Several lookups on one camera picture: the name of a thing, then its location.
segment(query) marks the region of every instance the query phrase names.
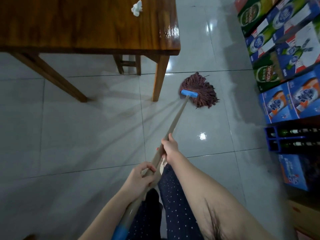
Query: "wooden table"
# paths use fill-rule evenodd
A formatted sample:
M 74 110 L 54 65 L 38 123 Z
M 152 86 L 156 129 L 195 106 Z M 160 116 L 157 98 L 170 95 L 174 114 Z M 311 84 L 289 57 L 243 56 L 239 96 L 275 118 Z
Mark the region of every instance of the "wooden table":
M 79 100 L 87 97 L 39 57 L 39 53 L 145 55 L 157 63 L 158 101 L 170 56 L 180 52 L 175 0 L 0 0 L 0 51 Z

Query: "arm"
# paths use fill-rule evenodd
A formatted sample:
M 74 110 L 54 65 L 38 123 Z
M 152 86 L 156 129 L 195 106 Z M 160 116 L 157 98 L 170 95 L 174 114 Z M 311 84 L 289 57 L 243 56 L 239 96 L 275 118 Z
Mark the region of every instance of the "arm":
M 217 239 L 220 232 L 222 239 L 274 239 L 225 187 L 179 152 L 171 134 L 162 144 L 204 237 Z
M 142 178 L 141 172 L 149 168 L 153 172 L 156 168 L 150 162 L 143 162 L 132 169 L 126 182 L 116 195 L 103 207 L 88 229 L 79 240 L 109 240 L 120 222 L 127 206 L 142 194 L 145 188 L 154 180 L 154 175 Z

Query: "white tissue paper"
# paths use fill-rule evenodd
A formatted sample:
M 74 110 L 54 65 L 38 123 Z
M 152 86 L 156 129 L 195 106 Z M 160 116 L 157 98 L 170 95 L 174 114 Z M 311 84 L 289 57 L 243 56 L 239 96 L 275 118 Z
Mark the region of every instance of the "white tissue paper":
M 133 15 L 138 17 L 140 12 L 142 12 L 142 1 L 138 1 L 136 4 L 133 5 L 133 8 L 131 8 L 131 12 L 133 12 Z

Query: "mop handle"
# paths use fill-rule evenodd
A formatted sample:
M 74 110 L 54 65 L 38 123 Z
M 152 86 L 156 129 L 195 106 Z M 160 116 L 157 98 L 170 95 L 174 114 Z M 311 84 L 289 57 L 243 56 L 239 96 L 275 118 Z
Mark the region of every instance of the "mop handle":
M 165 140 L 169 139 L 169 134 L 173 133 L 179 119 L 180 116 L 184 110 L 184 108 L 186 107 L 186 104 L 188 102 L 190 96 L 187 96 L 181 109 L 179 110 L 179 112 L 177 113 L 176 117 L 174 118 L 172 124 L 170 125 L 170 128 L 167 132 L 167 134 L 165 135 Z M 163 145 L 161 144 L 159 146 L 159 149 L 157 150 L 157 152 L 155 153 L 155 156 L 152 160 L 152 165 L 155 166 L 155 168 L 158 167 L 158 164 L 160 163 L 160 160 L 162 158 L 162 155 L 165 153 L 165 149 L 163 148 Z M 151 171 L 150 169 L 148 169 L 146 171 L 146 173 L 143 175 L 143 177 L 149 176 L 149 175 L 153 175 L 154 172 Z M 144 196 L 146 195 L 148 190 L 148 187 L 145 188 L 145 190 L 143 191 L 143 193 L 137 198 L 135 199 L 133 202 L 131 202 L 127 209 L 125 210 L 120 223 L 118 224 L 117 228 L 115 229 L 113 236 L 112 236 L 112 240 L 125 240 L 127 238 L 128 235 L 128 231 L 130 229 L 130 226 L 134 220 L 135 215 L 138 212 L 138 209 L 142 203 L 142 200 L 144 198 Z

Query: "polka dot pants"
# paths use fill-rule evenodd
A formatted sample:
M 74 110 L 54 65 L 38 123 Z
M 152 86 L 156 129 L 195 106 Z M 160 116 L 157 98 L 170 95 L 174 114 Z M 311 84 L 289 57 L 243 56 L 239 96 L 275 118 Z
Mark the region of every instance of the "polka dot pants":
M 172 167 L 167 164 L 158 183 L 165 209 L 168 240 L 203 240 L 197 221 L 191 211 L 181 184 Z M 127 240 L 157 240 L 160 237 L 162 206 L 156 190 L 150 190 L 142 202 L 130 227 Z

